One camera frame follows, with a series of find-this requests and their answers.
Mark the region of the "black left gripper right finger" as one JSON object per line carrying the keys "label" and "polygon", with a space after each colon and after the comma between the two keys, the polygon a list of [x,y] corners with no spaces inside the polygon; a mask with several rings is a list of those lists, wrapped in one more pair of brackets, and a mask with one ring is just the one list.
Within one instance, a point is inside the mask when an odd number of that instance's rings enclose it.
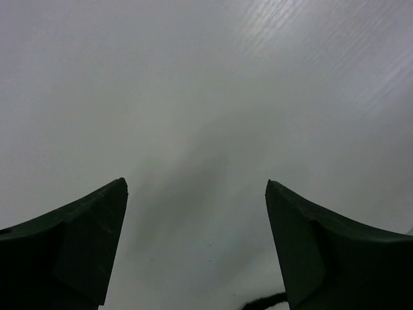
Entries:
{"label": "black left gripper right finger", "polygon": [[351,220],[269,181],[268,218],[291,309],[411,309],[412,237]]}

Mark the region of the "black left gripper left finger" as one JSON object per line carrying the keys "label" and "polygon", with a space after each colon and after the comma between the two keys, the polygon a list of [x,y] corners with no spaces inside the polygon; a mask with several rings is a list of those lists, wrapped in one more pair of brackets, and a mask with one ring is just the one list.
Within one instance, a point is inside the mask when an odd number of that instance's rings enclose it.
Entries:
{"label": "black left gripper left finger", "polygon": [[118,178],[27,222],[1,229],[1,309],[104,305],[126,213]]}

